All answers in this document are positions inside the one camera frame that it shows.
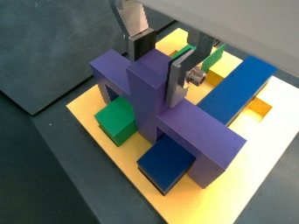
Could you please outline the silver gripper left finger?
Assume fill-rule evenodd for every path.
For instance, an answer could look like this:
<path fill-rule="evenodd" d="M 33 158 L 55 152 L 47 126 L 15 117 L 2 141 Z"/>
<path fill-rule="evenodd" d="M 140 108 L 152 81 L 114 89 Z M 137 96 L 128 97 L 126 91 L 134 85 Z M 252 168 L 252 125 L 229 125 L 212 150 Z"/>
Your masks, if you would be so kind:
<path fill-rule="evenodd" d="M 138 60 L 154 49 L 156 31 L 146 22 L 144 6 L 136 0 L 109 0 L 125 39 L 130 61 Z"/>

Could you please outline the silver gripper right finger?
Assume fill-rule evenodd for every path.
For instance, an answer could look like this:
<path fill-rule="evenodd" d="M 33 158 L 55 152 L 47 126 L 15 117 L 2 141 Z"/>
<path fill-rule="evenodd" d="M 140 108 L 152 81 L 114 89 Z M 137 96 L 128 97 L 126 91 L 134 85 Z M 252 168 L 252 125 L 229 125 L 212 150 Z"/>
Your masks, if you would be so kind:
<path fill-rule="evenodd" d="M 186 43 L 194 49 L 186 50 L 168 64 L 165 103 L 173 108 L 188 92 L 189 83 L 198 86 L 205 77 L 197 65 L 210 55 L 213 37 L 197 30 L 189 30 Z"/>

